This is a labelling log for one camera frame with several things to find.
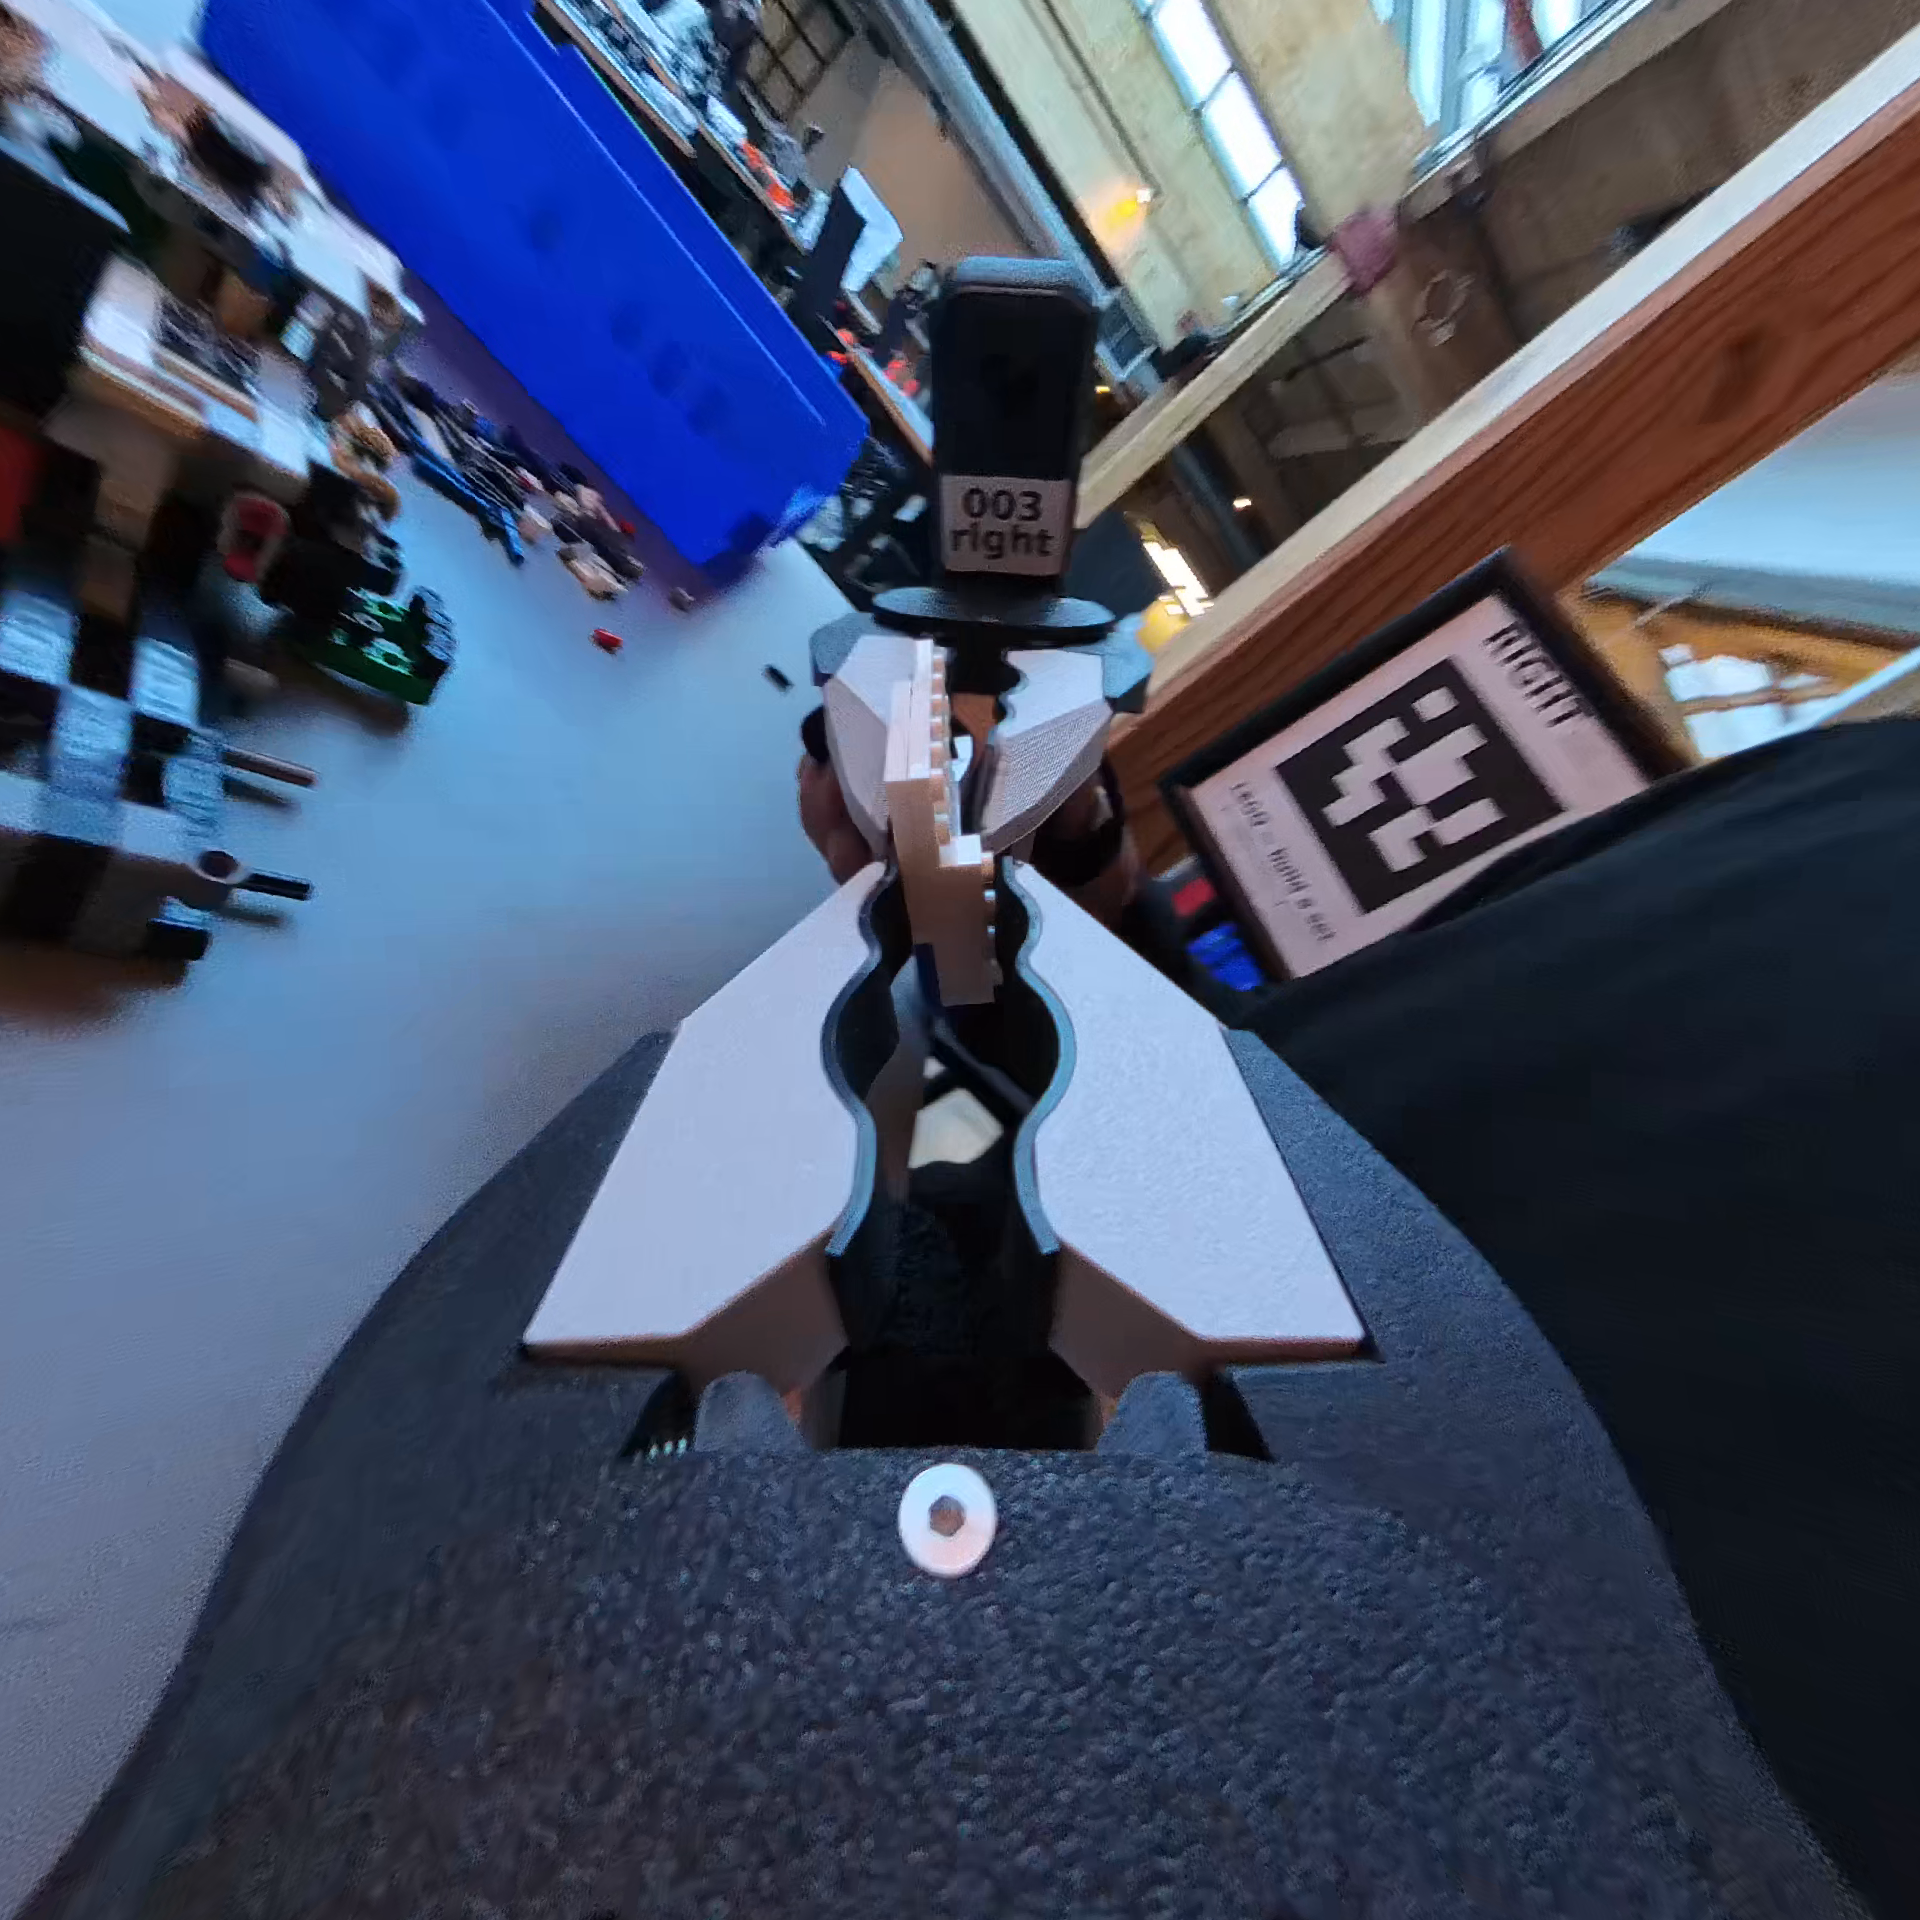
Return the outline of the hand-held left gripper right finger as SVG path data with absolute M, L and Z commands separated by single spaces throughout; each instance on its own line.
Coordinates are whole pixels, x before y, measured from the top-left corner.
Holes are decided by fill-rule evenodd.
M 1058 1045 L 1018 1170 L 1063 1365 L 1116 1409 L 1145 1375 L 1362 1358 L 1231 1030 L 1035 869 L 1001 892 L 1025 909 L 1016 977 Z

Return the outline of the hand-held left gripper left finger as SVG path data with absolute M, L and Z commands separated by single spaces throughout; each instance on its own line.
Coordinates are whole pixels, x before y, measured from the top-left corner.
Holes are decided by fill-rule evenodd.
M 834 1442 L 849 1358 L 896 1295 L 920 1111 L 920 973 L 873 862 L 665 1039 L 524 1351 L 695 1396 L 748 1375 Z

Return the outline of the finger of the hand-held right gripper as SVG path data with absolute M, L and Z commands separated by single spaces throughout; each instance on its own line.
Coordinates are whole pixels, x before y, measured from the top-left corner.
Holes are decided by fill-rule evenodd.
M 1100 654 L 1016 649 L 1005 662 L 1016 686 L 1000 696 L 977 791 L 977 837 L 995 854 L 1026 842 L 1098 775 L 1113 721 Z
M 823 694 L 829 762 L 875 854 L 901 872 L 939 869 L 939 649 L 863 638 Z

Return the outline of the white brick plate assembly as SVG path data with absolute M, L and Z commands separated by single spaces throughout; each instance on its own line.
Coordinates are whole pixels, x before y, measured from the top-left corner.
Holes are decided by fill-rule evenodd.
M 947 657 L 925 638 L 912 639 L 911 672 L 895 686 L 883 796 L 907 924 L 943 1006 L 992 1000 L 1001 984 L 997 863 L 964 829 Z

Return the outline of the person's right hand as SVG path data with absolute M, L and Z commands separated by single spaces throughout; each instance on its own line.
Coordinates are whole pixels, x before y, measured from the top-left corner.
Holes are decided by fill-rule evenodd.
M 844 786 L 828 759 L 800 754 L 797 806 L 800 826 L 828 866 L 834 888 L 845 887 L 873 863 L 873 848 L 849 808 Z

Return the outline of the window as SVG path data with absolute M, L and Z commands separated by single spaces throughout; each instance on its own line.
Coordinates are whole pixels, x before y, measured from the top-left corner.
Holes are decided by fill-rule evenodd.
M 1536 69 L 1572 52 L 1624 2 L 1373 2 L 1424 121 L 1424 156 L 1475 129 Z
M 1269 263 L 1281 271 L 1291 269 L 1304 250 L 1306 196 L 1213 6 L 1141 2 L 1139 12 L 1242 218 Z

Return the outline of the framed marker sign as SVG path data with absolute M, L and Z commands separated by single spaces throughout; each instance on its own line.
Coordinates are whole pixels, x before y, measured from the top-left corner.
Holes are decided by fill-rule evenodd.
M 1163 775 L 1181 946 L 1227 992 L 1309 976 L 1690 762 L 1507 545 Z

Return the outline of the pile of small toy pieces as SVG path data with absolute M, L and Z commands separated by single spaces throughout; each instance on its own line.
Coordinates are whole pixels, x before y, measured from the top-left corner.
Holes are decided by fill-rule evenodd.
M 405 369 L 373 375 L 367 406 L 417 480 L 463 508 L 516 569 L 548 548 L 603 605 L 644 578 L 635 524 L 585 469 L 543 455 L 514 425 Z

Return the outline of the person's black clothing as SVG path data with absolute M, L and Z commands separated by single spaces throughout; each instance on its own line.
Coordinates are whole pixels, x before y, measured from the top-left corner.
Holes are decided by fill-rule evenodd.
M 1763 1756 L 1916 1916 L 1916 720 L 1575 822 L 1252 1030 L 1519 1294 Z

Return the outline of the green black brick assembly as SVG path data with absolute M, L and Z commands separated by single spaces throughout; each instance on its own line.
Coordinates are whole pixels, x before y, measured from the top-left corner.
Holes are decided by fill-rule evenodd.
M 405 598 L 347 590 L 330 613 L 290 615 L 281 641 L 309 665 L 410 706 L 434 702 L 458 655 L 444 601 L 431 590 Z

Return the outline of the wooden side panel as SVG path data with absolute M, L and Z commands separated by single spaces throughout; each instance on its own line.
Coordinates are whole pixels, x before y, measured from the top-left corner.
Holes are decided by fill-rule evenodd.
M 1145 866 L 1219 742 L 1503 545 L 1564 591 L 1919 344 L 1919 31 L 1236 578 L 1156 661 L 1109 757 Z

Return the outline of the blue plastic bin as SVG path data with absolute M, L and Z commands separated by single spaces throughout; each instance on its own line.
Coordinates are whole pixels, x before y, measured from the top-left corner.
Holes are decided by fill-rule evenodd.
M 867 421 L 572 45 L 484 2 L 209 2 L 204 55 L 683 560 L 794 537 Z

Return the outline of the toy truck model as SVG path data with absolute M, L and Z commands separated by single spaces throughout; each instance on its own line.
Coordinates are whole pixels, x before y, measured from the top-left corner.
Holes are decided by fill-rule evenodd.
M 183 966 L 240 895 L 217 639 L 268 613 L 305 509 L 367 501 L 274 342 L 171 292 L 48 149 L 5 136 L 5 936 Z

